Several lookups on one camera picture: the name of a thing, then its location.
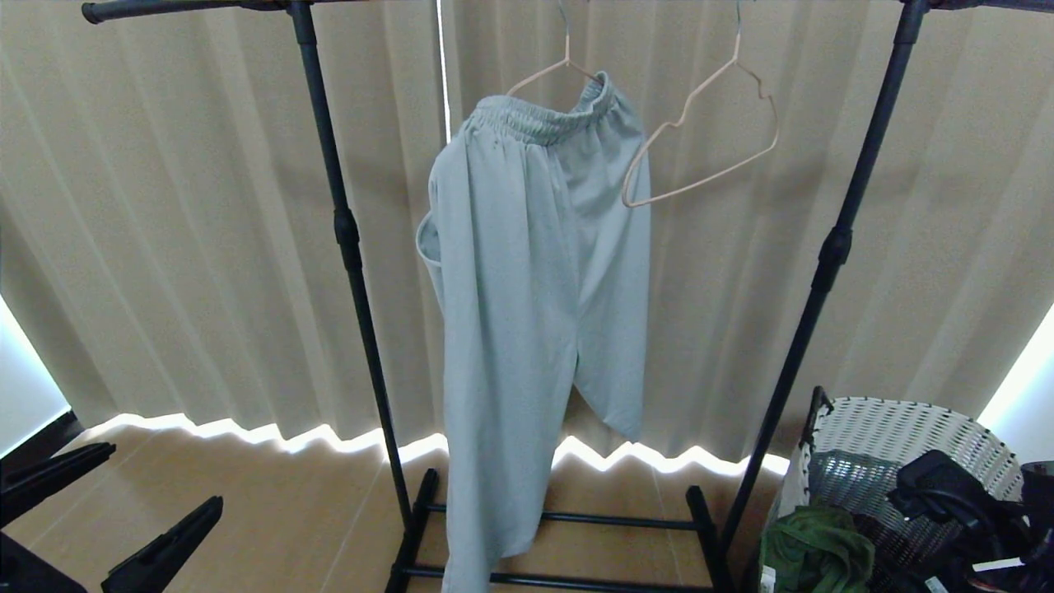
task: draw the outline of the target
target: beige curtain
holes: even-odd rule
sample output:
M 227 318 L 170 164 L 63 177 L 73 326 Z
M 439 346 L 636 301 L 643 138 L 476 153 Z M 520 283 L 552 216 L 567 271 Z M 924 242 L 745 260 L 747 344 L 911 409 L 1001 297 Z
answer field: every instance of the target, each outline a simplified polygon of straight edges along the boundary
M 646 125 L 728 58 L 735 4 L 569 1 L 578 61 Z M 443 0 L 454 130 L 559 59 L 553 2 Z M 900 4 L 744 2 L 743 59 L 776 94 L 776 151 L 653 209 L 644 442 L 741 458 L 855 163 Z M 413 250 L 445 140 L 431 1 L 315 7 L 401 440 L 442 431 L 442 318 Z M 376 427 L 288 19 L 214 11 L 89 25 L 76 3 L 2 7 L 0 281 L 87 423 Z M 1054 299 L 1054 17 L 932 13 L 785 416 L 814 384 L 976 415 Z M 567 107 L 570 73 L 525 90 Z M 671 189 L 764 145 L 729 74 L 651 156 Z M 618 442 L 575 402 L 569 430 Z

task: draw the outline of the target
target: empty clothes hanger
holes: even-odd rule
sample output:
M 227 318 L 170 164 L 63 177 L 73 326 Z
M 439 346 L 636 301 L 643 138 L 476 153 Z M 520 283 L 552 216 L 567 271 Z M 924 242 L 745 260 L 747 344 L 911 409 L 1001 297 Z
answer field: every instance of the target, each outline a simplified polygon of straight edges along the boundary
M 512 95 L 516 91 L 519 91 L 520 88 L 523 88 L 524 86 L 526 86 L 527 84 L 530 84 L 531 82 L 538 80 L 539 78 L 542 78 L 546 74 L 549 74 L 550 72 L 555 72 L 555 71 L 560 70 L 563 66 L 567 66 L 567 67 L 570 67 L 571 70 L 575 70 L 579 73 L 581 73 L 582 75 L 587 76 L 587 77 L 596 80 L 597 82 L 601 82 L 600 78 L 597 78 L 596 76 L 593 76 L 593 74 L 591 72 L 589 72 L 588 70 L 586 70 L 586 68 L 582 67 L 581 65 L 574 63 L 571 60 L 571 24 L 567 20 L 567 13 L 564 12 L 564 0 L 559 0 L 559 2 L 557 3 L 557 6 L 560 8 L 560 16 L 561 16 L 561 18 L 564 19 L 564 59 L 560 60 L 559 62 L 557 62 L 557 63 L 554 63 L 554 64 L 552 64 L 552 65 L 550 65 L 550 66 L 548 66 L 546 68 L 543 68 L 541 72 L 538 72 L 535 74 L 532 74 L 532 75 L 528 76 L 527 78 L 524 78 L 523 80 L 521 80 L 520 82 L 518 82 L 514 86 L 512 86 L 511 88 L 509 88 L 509 92 L 506 93 L 506 95 Z
M 700 84 L 699 86 L 696 86 L 696 88 L 694 91 L 691 91 L 691 93 L 688 94 L 688 98 L 684 101 L 684 108 L 681 111 L 681 118 L 678 119 L 677 121 L 666 121 L 666 122 L 663 122 L 663 124 L 660 125 L 659 129 L 656 130 L 653 134 L 651 134 L 651 137 L 649 137 L 647 139 L 647 141 L 644 142 L 641 145 L 640 150 L 637 151 L 637 155 L 633 156 L 633 159 L 629 162 L 629 169 L 626 171 L 626 176 L 622 180 L 622 202 L 627 207 L 636 207 L 638 205 L 644 205 L 645 203 L 651 203 L 653 201 L 659 201 L 660 199 L 666 199 L 667 197 L 672 197 L 672 196 L 675 196 L 677 194 L 684 193 L 684 192 L 686 192 L 688 190 L 696 189 L 696 187 L 698 187 L 700 185 L 703 185 L 705 183 L 708 183 L 709 181 L 713 181 L 714 179 L 717 179 L 718 177 L 721 177 L 721 176 L 723 176 L 723 175 L 725 175 L 727 173 L 731 173 L 736 169 L 739 169 L 740 166 L 743 166 L 744 164 L 746 164 L 748 162 L 752 162 L 752 161 L 754 161 L 754 160 L 756 160 L 758 158 L 761 158 L 764 154 L 766 154 L 767 152 L 769 152 L 770 150 L 773 150 L 774 147 L 776 147 L 776 143 L 780 139 L 780 119 L 779 119 L 779 114 L 776 111 L 776 99 L 773 98 L 772 93 L 769 93 L 767 95 L 764 93 L 764 88 L 763 88 L 763 85 L 762 85 L 761 77 L 758 76 L 757 74 L 755 74 L 755 72 L 753 70 L 746 67 L 745 65 L 742 64 L 742 62 L 739 61 L 739 45 L 740 45 L 740 40 L 742 39 L 742 35 L 743 35 L 743 20 L 742 20 L 742 17 L 740 16 L 740 12 L 739 12 L 739 0 L 736 0 L 736 20 L 737 20 L 737 25 L 736 25 L 736 48 L 733 51 L 731 59 L 728 60 L 727 62 L 725 62 L 724 65 L 722 65 L 721 67 L 719 67 L 706 80 L 703 80 L 702 84 Z M 722 74 L 724 74 L 725 72 L 727 72 L 728 68 L 730 68 L 733 66 L 738 67 L 739 70 L 742 70 L 746 74 L 750 75 L 750 77 L 754 78 L 754 80 L 758 83 L 758 98 L 759 99 L 768 100 L 768 105 L 773 110 L 773 122 L 774 122 L 774 125 L 776 127 L 776 132 L 773 134 L 773 141 L 772 141 L 772 143 L 769 143 L 768 146 L 765 147 L 764 150 L 762 150 L 761 152 L 759 152 L 759 153 L 757 153 L 757 154 L 755 154 L 753 156 L 749 156 L 747 158 L 744 158 L 743 160 L 740 160 L 739 162 L 737 162 L 736 164 L 733 164 L 731 166 L 728 166 L 727 169 L 724 169 L 722 171 L 718 171 L 717 173 L 708 175 L 708 176 L 706 176 L 706 177 L 704 177 L 702 179 L 699 179 L 698 181 L 695 181 L 692 183 L 684 185 L 683 187 L 676 189 L 676 190 L 670 191 L 670 192 L 666 192 L 666 193 L 664 193 L 662 195 L 656 195 L 656 196 L 649 197 L 647 199 L 642 199 L 640 201 L 630 201 L 629 200 L 629 187 L 630 187 L 631 181 L 633 180 L 633 176 L 637 173 L 637 169 L 641 165 L 641 160 L 644 158 L 644 155 L 647 154 L 647 152 L 648 152 L 648 147 L 652 143 L 655 143 L 656 138 L 658 138 L 663 132 L 665 132 L 667 127 L 680 127 L 684 123 L 685 119 L 687 119 L 687 117 L 688 117 L 688 108 L 691 106 L 691 101 L 695 100 L 695 98 L 700 93 L 702 93 L 703 90 L 705 90 L 707 86 L 709 86 L 710 83 L 713 83 L 715 80 L 717 80 L 718 77 L 720 77 Z

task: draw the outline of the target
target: pants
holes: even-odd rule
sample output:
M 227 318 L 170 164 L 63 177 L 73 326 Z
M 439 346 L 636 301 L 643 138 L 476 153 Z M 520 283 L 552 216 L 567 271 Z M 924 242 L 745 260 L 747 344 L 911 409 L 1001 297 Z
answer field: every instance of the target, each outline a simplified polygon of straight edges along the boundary
M 640 432 L 651 222 L 619 192 L 643 137 L 598 78 L 569 113 L 483 99 L 432 167 L 416 241 L 445 320 L 446 593 L 485 593 L 530 548 L 572 382 Z M 649 195 L 645 160 L 631 198 Z

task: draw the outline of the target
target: white wall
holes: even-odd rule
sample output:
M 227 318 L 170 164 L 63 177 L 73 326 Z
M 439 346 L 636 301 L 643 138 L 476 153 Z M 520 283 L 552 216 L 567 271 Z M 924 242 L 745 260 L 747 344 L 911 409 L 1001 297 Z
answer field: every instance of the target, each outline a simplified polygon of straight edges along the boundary
M 69 410 L 62 392 L 0 298 L 0 457 Z
M 1054 307 L 978 419 L 1021 463 L 1054 460 Z

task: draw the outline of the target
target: dark green garment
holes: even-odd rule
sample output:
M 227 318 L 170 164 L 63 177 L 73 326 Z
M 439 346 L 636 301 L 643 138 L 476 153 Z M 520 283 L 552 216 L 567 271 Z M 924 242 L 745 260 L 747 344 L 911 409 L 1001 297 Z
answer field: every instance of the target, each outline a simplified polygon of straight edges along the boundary
M 761 536 L 761 562 L 776 593 L 867 593 L 875 546 L 841 509 L 799 507 Z

